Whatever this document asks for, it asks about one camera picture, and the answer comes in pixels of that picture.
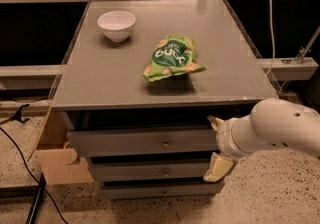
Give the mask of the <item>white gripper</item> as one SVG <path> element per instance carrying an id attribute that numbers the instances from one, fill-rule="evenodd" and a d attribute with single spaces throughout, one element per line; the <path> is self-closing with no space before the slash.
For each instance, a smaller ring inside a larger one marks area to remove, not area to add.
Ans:
<path id="1" fill-rule="evenodd" d="M 216 142 L 219 150 L 228 156 L 226 157 L 216 152 L 211 155 L 209 169 L 203 179 L 206 182 L 218 182 L 233 167 L 234 162 L 232 159 L 239 160 L 256 151 L 257 137 L 249 116 L 228 120 L 208 116 L 207 119 L 213 130 L 216 131 Z"/>

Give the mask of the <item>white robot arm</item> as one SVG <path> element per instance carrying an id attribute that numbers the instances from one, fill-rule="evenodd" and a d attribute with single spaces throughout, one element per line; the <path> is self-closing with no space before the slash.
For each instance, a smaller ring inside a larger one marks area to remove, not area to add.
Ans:
<path id="1" fill-rule="evenodd" d="M 320 157 L 320 114 L 312 108 L 270 98 L 257 103 L 247 116 L 207 119 L 220 152 L 211 155 L 206 182 L 220 181 L 236 161 L 261 150 L 287 147 Z"/>

